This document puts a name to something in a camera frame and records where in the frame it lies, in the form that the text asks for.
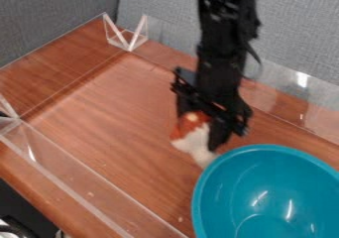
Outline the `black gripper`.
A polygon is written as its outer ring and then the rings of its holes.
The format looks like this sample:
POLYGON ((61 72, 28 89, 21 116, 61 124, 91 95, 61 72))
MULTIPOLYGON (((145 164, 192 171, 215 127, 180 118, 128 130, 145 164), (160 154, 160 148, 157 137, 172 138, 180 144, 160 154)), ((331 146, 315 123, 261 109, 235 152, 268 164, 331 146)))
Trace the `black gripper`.
POLYGON ((244 136, 249 129, 252 109, 240 95, 248 52, 239 49, 220 56, 199 52, 196 70, 173 68, 171 90, 176 94, 176 111, 203 111, 209 117, 208 149, 229 141, 232 134, 244 136))

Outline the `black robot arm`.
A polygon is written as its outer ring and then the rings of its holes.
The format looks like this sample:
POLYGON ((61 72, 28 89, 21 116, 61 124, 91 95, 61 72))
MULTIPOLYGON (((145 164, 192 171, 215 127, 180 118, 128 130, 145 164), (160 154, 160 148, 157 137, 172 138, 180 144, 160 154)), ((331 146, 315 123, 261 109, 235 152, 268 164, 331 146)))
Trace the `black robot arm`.
POLYGON ((176 93, 177 117, 207 117, 207 149, 213 151, 232 135, 248 132, 253 116, 241 98, 247 58, 256 58, 251 40, 257 38, 260 21, 256 0, 197 0, 200 42, 197 68, 173 69, 171 90, 176 93))

